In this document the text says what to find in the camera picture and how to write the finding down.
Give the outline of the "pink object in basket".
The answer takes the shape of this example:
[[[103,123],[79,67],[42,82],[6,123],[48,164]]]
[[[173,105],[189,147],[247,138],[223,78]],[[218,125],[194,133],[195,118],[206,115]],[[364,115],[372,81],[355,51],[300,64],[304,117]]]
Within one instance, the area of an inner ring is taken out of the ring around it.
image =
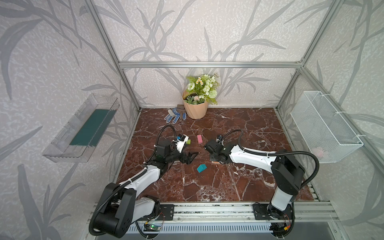
[[[326,153],[322,147],[312,148],[311,151],[319,160],[322,159]]]

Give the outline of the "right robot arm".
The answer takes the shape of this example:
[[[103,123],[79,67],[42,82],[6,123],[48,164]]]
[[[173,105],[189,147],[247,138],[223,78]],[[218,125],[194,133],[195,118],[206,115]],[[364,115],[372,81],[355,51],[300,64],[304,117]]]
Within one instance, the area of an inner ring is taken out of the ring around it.
[[[263,152],[240,145],[223,145],[210,140],[204,146],[210,154],[210,160],[221,164],[244,164],[271,173],[277,188],[269,204],[269,213],[282,214],[296,198],[304,179],[304,168],[292,152]]]

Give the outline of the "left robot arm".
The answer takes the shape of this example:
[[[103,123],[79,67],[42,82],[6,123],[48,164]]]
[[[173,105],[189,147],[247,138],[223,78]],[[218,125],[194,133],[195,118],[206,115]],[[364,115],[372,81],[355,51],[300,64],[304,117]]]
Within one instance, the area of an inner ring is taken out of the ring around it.
[[[122,238],[132,223],[141,218],[160,215],[158,200],[153,197],[139,198],[139,195],[157,182],[172,163],[189,165],[197,156],[197,152],[186,152],[184,147],[169,141],[156,146],[139,173],[124,182],[110,183],[104,188],[91,217],[89,233],[93,236],[108,234]]]

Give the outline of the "clear plastic wall shelf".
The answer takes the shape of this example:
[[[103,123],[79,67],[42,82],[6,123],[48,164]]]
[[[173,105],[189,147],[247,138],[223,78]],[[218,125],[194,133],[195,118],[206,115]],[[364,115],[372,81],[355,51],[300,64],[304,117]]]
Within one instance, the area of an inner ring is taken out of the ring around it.
[[[120,107],[117,97],[90,94],[42,155],[54,163],[86,163]]]

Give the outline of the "beige flower pot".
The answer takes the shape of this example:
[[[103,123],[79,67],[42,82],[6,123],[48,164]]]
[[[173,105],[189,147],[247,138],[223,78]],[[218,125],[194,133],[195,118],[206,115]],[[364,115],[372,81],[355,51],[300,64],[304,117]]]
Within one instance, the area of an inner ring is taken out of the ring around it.
[[[196,96],[196,94],[191,94],[191,93],[188,93],[187,91],[184,91],[182,94],[183,104],[186,109],[188,117],[194,120],[203,118],[207,113],[209,103],[204,102],[198,105],[189,104],[187,102],[187,98],[189,97],[189,95],[191,95],[193,98],[194,96]]]

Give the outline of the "aluminium cage frame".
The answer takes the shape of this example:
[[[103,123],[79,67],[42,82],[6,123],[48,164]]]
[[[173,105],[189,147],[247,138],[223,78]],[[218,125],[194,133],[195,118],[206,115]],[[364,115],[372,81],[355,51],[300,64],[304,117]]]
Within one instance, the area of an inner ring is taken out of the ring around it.
[[[302,75],[305,77],[308,81],[308,83],[317,91],[324,94],[325,97],[327,97],[327,100],[330,101],[331,105],[336,108],[341,114],[342,117],[346,120],[346,122],[350,125],[350,127],[357,133],[362,134],[362,130],[353,122],[351,116],[347,113],[343,113],[343,108],[337,103],[337,101],[331,96],[329,91],[327,91],[320,82],[318,82],[314,75],[309,71],[307,68],[308,61],[310,60],[310,57],[315,52],[316,47],[321,42],[322,38],[326,34],[326,31],[331,26],[332,22],[335,20],[337,14],[339,13],[341,7],[345,4],[345,1],[332,1],[329,7],[329,10],[327,11],[324,20],[321,22],[318,30],[315,33],[315,36],[313,37],[308,49],[306,50],[303,58],[300,61],[296,62],[215,62],[215,61],[133,61],[133,62],[120,62],[117,58],[117,55],[112,47],[112,43],[110,41],[110,38],[108,36],[108,33],[103,26],[102,19],[99,15],[99,11],[96,7],[96,4],[94,1],[85,1],[85,8],[88,13],[90,13],[96,28],[102,37],[102,40],[104,41],[105,46],[107,47],[107,50],[112,57],[113,64],[116,67],[118,74],[122,78],[123,82],[126,84],[126,88],[130,92],[132,96],[135,94],[133,93],[132,87],[129,85],[128,80],[123,73],[123,69],[125,68],[125,65],[128,66],[128,68],[164,68],[164,69],[170,69],[170,68],[288,68],[288,69],[296,69],[294,76],[292,77],[292,80],[290,81],[287,89],[284,91],[284,94],[282,98],[280,99],[278,103],[278,108],[281,107],[283,101],[287,98],[287,95],[289,91],[293,88],[295,83],[297,82],[297,79],[299,75]]]

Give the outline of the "left green circuit board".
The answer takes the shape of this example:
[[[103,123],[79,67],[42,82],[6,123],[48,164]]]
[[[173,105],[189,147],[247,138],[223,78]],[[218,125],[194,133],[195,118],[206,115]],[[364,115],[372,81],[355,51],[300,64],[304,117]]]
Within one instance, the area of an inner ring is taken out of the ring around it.
[[[160,232],[161,229],[162,229],[162,225],[156,225],[156,224],[150,224],[150,223],[144,224],[145,232]]]

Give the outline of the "teal wedge block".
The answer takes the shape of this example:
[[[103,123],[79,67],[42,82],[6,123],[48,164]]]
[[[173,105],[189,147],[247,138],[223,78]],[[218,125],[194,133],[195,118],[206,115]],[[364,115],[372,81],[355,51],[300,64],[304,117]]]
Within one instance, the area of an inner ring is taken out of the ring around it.
[[[197,171],[198,171],[199,173],[203,172],[203,171],[206,170],[206,169],[207,169],[207,166],[206,166],[205,164],[201,164],[201,165],[199,165],[199,166],[197,167]]]

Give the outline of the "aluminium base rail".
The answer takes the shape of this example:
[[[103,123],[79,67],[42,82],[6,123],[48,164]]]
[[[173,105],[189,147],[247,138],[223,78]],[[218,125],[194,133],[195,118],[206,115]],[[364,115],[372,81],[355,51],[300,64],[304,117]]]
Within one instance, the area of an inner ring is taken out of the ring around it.
[[[344,240],[339,217],[330,202],[295,202],[293,212],[285,211],[283,220],[255,218],[254,202],[179,202],[174,205],[173,219],[166,221],[162,216],[142,218],[144,223],[162,225],[160,233],[165,234],[224,234],[224,233],[266,233],[281,229],[281,239],[288,239],[298,233],[308,233],[325,239]]]

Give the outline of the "green artificial plant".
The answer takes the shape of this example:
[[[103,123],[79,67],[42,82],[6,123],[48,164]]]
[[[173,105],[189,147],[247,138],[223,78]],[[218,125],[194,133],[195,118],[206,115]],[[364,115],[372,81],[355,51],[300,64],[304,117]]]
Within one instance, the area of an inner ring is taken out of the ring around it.
[[[219,76],[217,74],[208,75],[204,74],[199,77],[188,76],[189,81],[187,85],[187,95],[183,97],[184,102],[190,105],[201,105],[203,103],[214,104],[218,96],[218,82]]]

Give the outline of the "blue dotted work glove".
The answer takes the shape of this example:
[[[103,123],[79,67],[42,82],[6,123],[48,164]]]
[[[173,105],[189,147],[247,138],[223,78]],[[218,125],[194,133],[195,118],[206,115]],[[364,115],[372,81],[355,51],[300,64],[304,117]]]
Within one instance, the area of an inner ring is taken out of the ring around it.
[[[185,110],[179,110],[178,108],[168,109],[168,115],[165,117],[167,124],[176,124],[179,119],[187,119],[187,113]]]

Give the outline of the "pink block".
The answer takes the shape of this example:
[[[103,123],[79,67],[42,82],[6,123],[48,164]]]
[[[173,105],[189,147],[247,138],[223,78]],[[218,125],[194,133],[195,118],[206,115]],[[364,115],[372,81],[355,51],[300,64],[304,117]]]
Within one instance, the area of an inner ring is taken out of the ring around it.
[[[203,143],[203,138],[201,135],[197,135],[198,143],[202,144]]]

